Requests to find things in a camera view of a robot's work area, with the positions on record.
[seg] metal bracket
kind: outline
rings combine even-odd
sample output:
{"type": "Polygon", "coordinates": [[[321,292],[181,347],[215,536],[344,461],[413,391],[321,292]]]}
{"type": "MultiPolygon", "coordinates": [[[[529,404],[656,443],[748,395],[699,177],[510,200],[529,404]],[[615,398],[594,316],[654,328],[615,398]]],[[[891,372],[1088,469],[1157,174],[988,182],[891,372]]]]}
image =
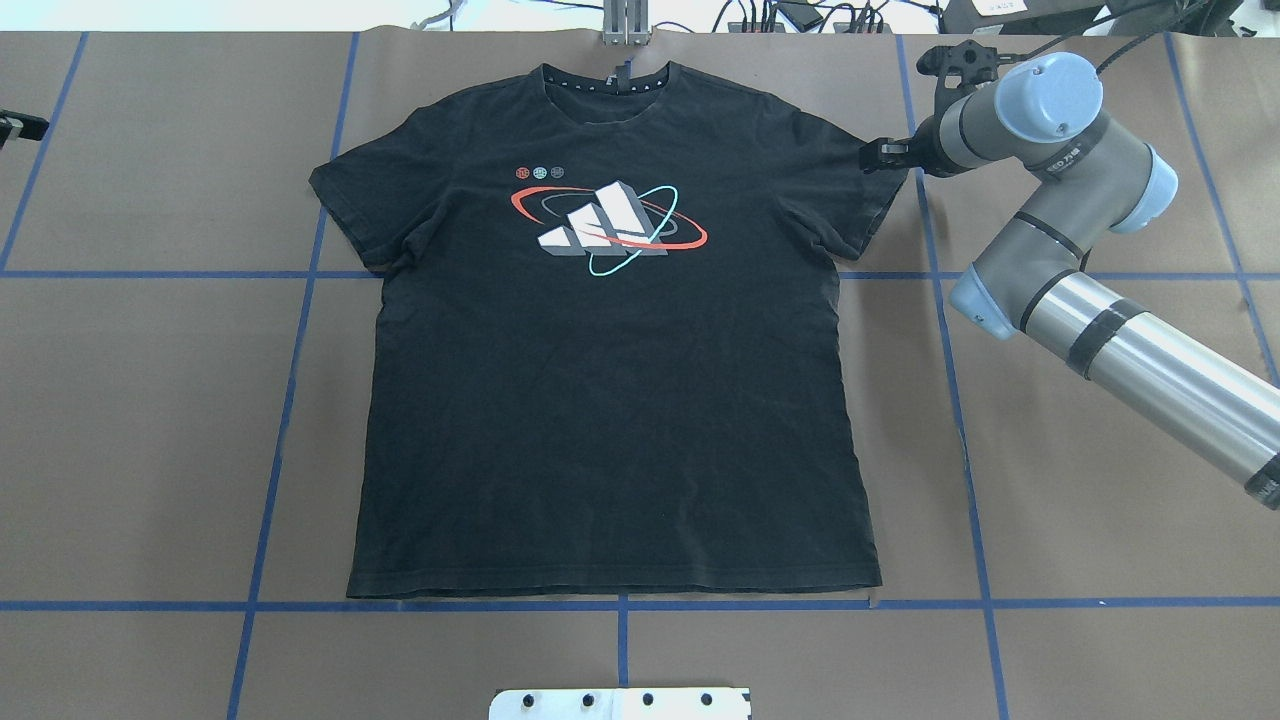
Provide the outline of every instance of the metal bracket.
{"type": "Polygon", "coordinates": [[[649,0],[604,0],[605,45],[649,45],[649,0]]]}

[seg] neckline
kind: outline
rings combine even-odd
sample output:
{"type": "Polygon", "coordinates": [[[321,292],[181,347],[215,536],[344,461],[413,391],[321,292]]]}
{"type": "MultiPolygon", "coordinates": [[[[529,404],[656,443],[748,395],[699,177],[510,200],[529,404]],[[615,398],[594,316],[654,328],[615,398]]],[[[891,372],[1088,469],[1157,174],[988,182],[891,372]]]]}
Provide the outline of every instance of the neckline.
{"type": "Polygon", "coordinates": [[[529,73],[529,82],[532,86],[532,92],[535,99],[540,105],[545,106],[548,111],[556,115],[562,124],[566,124],[573,129],[586,131],[586,132],[600,132],[600,131],[614,131],[614,129],[630,129],[639,124],[643,124],[649,118],[660,114],[660,110],[669,102],[669,95],[680,85],[681,79],[681,65],[675,61],[667,61],[658,72],[650,73],[648,76],[631,78],[630,88],[625,90],[621,95],[632,96],[636,94],[655,92],[653,102],[644,106],[639,113],[625,118],[621,120],[580,120],[568,113],[563,108],[556,104],[550,94],[547,91],[549,85],[556,85],[567,90],[576,90],[584,94],[599,95],[603,97],[612,97],[617,94],[609,90],[611,79],[596,79],[584,76],[577,76],[573,73],[564,72],[554,65],[543,63],[534,68],[529,73]]]}

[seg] white metal plate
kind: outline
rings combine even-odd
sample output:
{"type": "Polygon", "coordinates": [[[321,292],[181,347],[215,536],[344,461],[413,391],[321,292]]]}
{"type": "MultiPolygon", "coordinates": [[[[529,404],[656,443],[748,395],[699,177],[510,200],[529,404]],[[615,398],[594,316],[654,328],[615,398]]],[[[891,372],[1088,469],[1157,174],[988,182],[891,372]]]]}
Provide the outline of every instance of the white metal plate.
{"type": "Polygon", "coordinates": [[[489,720],[658,719],[751,720],[751,691],[749,688],[524,689],[502,691],[489,703],[489,720]]]}

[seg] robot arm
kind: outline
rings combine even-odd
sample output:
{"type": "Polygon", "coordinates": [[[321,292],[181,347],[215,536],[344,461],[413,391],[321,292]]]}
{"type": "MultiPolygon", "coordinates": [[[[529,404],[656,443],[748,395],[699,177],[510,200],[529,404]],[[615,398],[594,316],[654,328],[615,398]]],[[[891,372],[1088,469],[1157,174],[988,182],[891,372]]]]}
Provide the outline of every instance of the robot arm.
{"type": "Polygon", "coordinates": [[[972,41],[931,54],[918,68],[938,70],[937,113],[910,140],[868,143],[864,170],[950,177],[1018,158],[1041,181],[951,305],[1000,340],[1027,333],[1280,509],[1280,389],[1079,270],[1103,231],[1138,231],[1169,206],[1174,170],[1102,110],[1102,83],[1078,55],[1028,60],[996,81],[992,60],[1010,56],[972,41]],[[964,77],[957,90],[943,90],[948,72],[964,77]]]}

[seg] blue joint cap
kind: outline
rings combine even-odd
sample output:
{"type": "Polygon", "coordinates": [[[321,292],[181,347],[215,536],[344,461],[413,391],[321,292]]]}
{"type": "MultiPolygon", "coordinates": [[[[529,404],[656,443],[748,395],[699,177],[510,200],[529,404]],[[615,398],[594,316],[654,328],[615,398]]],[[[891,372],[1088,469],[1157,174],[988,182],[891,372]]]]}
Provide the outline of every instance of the blue joint cap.
{"type": "Polygon", "coordinates": [[[996,340],[1009,340],[1018,334],[1018,328],[1009,322],[1000,305],[996,305],[996,300],[991,297],[991,292],[982,283],[973,264],[960,275],[960,281],[951,288],[948,299],[952,307],[964,313],[965,318],[995,336],[996,340]]]}
{"type": "Polygon", "coordinates": [[[1102,110],[1102,81],[1071,53],[1051,53],[1009,70],[996,85],[996,117],[1009,132],[1038,143],[1064,142],[1102,110]]]}
{"type": "Polygon", "coordinates": [[[1156,154],[1151,143],[1147,143],[1147,150],[1151,150],[1151,174],[1147,177],[1147,187],[1125,219],[1111,225],[1111,232],[1140,231],[1152,218],[1164,213],[1178,195],[1178,173],[1156,154]]]}

